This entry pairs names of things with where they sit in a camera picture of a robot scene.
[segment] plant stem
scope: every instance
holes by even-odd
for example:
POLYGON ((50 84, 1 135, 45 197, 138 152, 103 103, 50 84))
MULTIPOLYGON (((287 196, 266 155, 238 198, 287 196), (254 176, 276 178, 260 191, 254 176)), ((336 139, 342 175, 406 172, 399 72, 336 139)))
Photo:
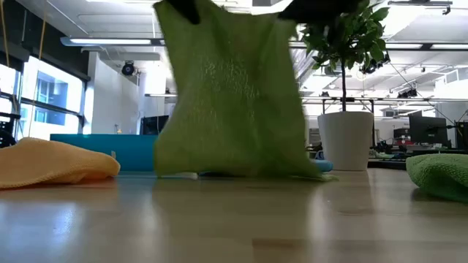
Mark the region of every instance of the plant stem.
POLYGON ((344 65, 344 59, 341 60, 341 78, 343 79, 343 111, 346 111, 346 65, 344 65))

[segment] blue panel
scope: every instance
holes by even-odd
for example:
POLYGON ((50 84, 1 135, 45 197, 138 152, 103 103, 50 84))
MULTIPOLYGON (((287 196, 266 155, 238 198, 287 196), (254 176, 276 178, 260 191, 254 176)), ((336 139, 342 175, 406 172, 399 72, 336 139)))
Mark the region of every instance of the blue panel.
POLYGON ((156 135, 123 135, 123 134, 51 134, 50 140, 65 142, 70 145, 94 150, 111 155, 121 165, 121 171, 152 172, 153 144, 156 135))

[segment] security camera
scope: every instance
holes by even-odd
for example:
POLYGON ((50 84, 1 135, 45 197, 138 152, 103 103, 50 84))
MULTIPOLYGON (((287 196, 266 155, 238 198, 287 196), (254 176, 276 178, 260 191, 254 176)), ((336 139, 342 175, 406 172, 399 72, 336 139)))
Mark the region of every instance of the security camera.
POLYGON ((122 74, 124 76, 133 76, 137 74, 137 69, 133 66, 133 61, 125 61, 125 65, 122 67, 122 74))

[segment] wooden table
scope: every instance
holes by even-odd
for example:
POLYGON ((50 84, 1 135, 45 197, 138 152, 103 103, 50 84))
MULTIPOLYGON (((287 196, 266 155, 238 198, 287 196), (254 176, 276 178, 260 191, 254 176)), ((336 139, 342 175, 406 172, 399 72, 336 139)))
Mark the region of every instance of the wooden table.
POLYGON ((467 262, 466 205, 402 171, 340 177, 0 191, 0 262, 467 262))

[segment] cloth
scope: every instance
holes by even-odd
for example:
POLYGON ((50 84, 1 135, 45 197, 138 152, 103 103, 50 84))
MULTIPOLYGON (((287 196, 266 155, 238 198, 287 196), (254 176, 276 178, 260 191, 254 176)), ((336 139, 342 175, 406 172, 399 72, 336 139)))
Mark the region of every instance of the cloth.
POLYGON ((24 138, 0 149, 0 188, 99 180, 116 176, 119 170, 111 156, 62 142, 24 138))
POLYGON ((427 194, 468 202, 468 155, 427 154, 407 159, 409 177, 427 194))
POLYGON ((154 5, 178 88, 173 115, 154 145, 156 173, 330 179, 304 151, 288 45, 295 24, 272 14, 233 14, 209 0, 195 4, 198 25, 166 1, 154 5))

